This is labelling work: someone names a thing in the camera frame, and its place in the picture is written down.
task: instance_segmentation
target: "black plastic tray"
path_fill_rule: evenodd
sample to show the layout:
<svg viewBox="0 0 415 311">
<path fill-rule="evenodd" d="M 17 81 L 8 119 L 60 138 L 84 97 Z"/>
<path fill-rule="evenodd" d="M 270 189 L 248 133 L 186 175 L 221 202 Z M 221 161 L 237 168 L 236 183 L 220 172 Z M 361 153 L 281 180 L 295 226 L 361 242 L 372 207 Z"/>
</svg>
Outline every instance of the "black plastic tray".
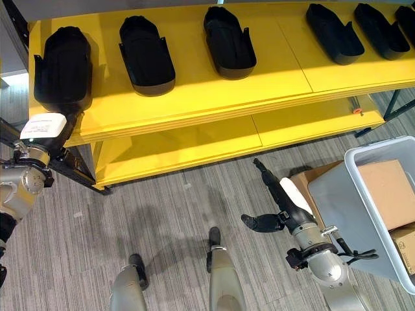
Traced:
<svg viewBox="0 0 415 311">
<path fill-rule="evenodd" d="M 318 42 L 335 63 L 348 65 L 364 53 L 351 21 L 344 26 L 333 11 L 316 4 L 309 6 L 306 16 Z"/>
<path fill-rule="evenodd" d="M 143 16 L 125 19 L 119 30 L 119 47 L 134 89 L 143 95 L 156 96 L 174 88 L 176 72 L 165 38 Z"/>
<path fill-rule="evenodd" d="M 397 21 L 392 25 L 380 11 L 367 4 L 359 3 L 355 17 L 374 49 L 387 60 L 396 60 L 410 47 Z"/>
<path fill-rule="evenodd" d="M 254 69 L 257 58 L 249 36 L 238 19 L 223 7 L 212 6 L 204 20 L 207 46 L 218 73 L 227 79 L 240 79 Z"/>
<path fill-rule="evenodd" d="M 91 104 L 91 47 L 77 27 L 47 38 L 43 59 L 34 55 L 34 98 L 49 111 L 79 114 Z"/>
<path fill-rule="evenodd" d="M 401 25 L 403 32 L 415 47 L 415 11 L 408 6 L 400 6 L 396 11 L 395 16 Z"/>
</svg>

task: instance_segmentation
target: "brown cardboard box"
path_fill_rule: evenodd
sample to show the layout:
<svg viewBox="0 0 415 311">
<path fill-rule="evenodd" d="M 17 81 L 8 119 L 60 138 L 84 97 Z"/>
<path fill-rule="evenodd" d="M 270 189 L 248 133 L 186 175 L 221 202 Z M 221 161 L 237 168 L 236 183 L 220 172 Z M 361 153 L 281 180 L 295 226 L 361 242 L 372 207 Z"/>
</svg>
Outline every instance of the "brown cardboard box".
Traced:
<svg viewBox="0 0 415 311">
<path fill-rule="evenodd" d="M 304 196 L 305 200 L 309 204 L 311 210 L 313 211 L 314 217 L 316 218 L 317 224 L 320 229 L 325 228 L 326 226 L 323 223 L 323 219 L 318 212 L 317 206 L 311 197 L 309 192 L 309 183 L 312 182 L 317 177 L 321 176 L 328 170 L 332 169 L 342 161 L 337 161 L 328 165 L 324 165 L 322 167 L 317 167 L 312 170 L 306 170 L 305 172 L 299 173 L 297 175 L 292 176 L 290 179 Z"/>
<path fill-rule="evenodd" d="M 415 273 L 415 223 L 404 225 L 390 232 L 397 251 L 409 274 Z"/>
<path fill-rule="evenodd" d="M 415 222 L 415 193 L 398 160 L 358 169 L 388 230 Z"/>
</svg>

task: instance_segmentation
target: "gray carpet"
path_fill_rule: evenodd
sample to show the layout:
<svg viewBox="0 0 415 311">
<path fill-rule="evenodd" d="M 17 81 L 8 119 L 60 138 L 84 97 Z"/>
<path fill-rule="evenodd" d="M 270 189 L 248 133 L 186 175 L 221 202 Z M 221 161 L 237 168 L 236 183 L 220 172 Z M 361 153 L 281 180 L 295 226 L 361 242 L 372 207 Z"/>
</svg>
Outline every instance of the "gray carpet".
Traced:
<svg viewBox="0 0 415 311">
<path fill-rule="evenodd" d="M 373 97 L 384 111 L 391 96 Z M 415 90 L 404 90 L 397 106 L 414 97 Z M 0 112 L 6 120 L 24 119 L 26 105 L 25 88 L 2 90 Z M 362 139 L 340 135 L 255 156 L 283 177 L 292 168 L 342 159 L 360 144 L 415 135 L 414 119 L 415 109 Z M 3 158 L 7 154 L 3 146 Z M 327 310 L 309 274 L 295 272 L 285 261 L 285 252 L 296 245 L 288 232 L 254 233 L 239 219 L 242 213 L 277 211 L 253 158 L 119 185 L 109 196 L 57 175 L 9 240 L 0 310 L 107 310 L 111 283 L 136 251 L 147 265 L 149 310 L 208 310 L 206 238 L 213 225 L 222 230 L 249 310 Z M 398 283 L 352 274 L 374 310 L 415 310 L 415 298 Z"/>
</svg>

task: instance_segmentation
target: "plastic tote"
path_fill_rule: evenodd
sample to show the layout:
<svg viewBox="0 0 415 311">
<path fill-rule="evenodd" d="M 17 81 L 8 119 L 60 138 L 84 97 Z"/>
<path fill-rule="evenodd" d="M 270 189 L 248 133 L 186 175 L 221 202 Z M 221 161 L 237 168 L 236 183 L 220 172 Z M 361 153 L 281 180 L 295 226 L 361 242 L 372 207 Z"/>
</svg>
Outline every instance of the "plastic tote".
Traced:
<svg viewBox="0 0 415 311">
<path fill-rule="evenodd" d="M 348 150 L 344 162 L 312 181 L 309 191 L 325 225 L 337 226 L 351 249 L 376 249 L 378 259 L 358 260 L 352 268 L 399 281 L 408 293 L 415 295 L 415 275 L 407 273 L 357 169 L 360 165 L 393 159 L 399 160 L 415 191 L 415 138 L 411 136 Z"/>
</svg>

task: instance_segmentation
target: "yellow shelf board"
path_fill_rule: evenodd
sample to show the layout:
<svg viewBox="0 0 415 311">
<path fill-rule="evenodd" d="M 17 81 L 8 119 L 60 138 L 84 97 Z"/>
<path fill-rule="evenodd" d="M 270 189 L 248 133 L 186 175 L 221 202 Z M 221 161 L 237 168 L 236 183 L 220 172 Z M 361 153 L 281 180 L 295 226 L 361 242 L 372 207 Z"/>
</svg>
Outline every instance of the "yellow shelf board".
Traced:
<svg viewBox="0 0 415 311">
<path fill-rule="evenodd" d="M 273 13 L 264 4 L 227 5 L 242 27 L 249 27 L 258 62 L 248 78 L 225 80 L 213 66 L 203 20 L 209 5 L 151 8 L 88 14 L 37 21 L 30 30 L 30 114 L 44 112 L 33 95 L 34 54 L 43 55 L 45 40 L 59 27 L 74 25 L 91 44 L 91 107 L 68 145 L 91 142 L 142 126 L 163 125 L 271 98 L 310 93 L 311 88 Z M 176 70 L 176 87 L 159 97 L 138 95 L 128 78 L 118 43 L 128 16 L 143 15 L 165 36 Z"/>
<path fill-rule="evenodd" d="M 249 153 L 261 140 L 245 116 L 91 145 L 101 187 Z"/>
<path fill-rule="evenodd" d="M 341 98 L 252 115 L 265 148 L 350 132 L 384 123 L 370 96 L 354 98 L 363 114 L 351 113 L 351 99 Z"/>
<path fill-rule="evenodd" d="M 369 96 L 358 99 L 365 111 L 363 116 L 351 114 L 346 99 L 333 100 L 93 143 L 96 186 L 212 163 L 384 122 Z"/>
<path fill-rule="evenodd" d="M 274 6 L 272 11 L 275 12 L 278 23 L 313 92 L 380 83 L 388 84 L 392 81 L 414 81 L 415 49 L 413 46 L 400 59 L 385 60 L 375 52 L 354 17 L 353 11 L 358 3 L 323 2 L 322 4 L 334 11 L 343 24 L 352 21 L 353 29 L 365 50 L 356 62 L 350 65 L 337 65 L 328 58 L 307 24 L 305 13 L 309 3 L 271 5 Z M 370 3 L 370 5 L 382 12 L 390 23 L 396 20 L 394 14 L 399 5 L 382 3 Z"/>
<path fill-rule="evenodd" d="M 171 130 L 207 122 L 415 86 L 414 49 L 393 62 L 381 59 L 354 25 L 366 52 L 357 63 L 331 63 L 305 24 L 308 3 L 229 4 L 249 27 L 258 64 L 242 80 L 215 71 L 203 29 L 209 5 L 151 8 L 61 17 L 30 26 L 30 115 L 44 112 L 33 95 L 34 54 L 59 27 L 80 27 L 91 44 L 93 102 L 66 146 Z M 356 4 L 324 3 L 343 22 Z M 379 5 L 394 12 L 398 5 Z M 176 69 L 176 87 L 160 97 L 134 92 L 118 48 L 119 28 L 128 16 L 144 15 L 165 36 Z"/>
</svg>

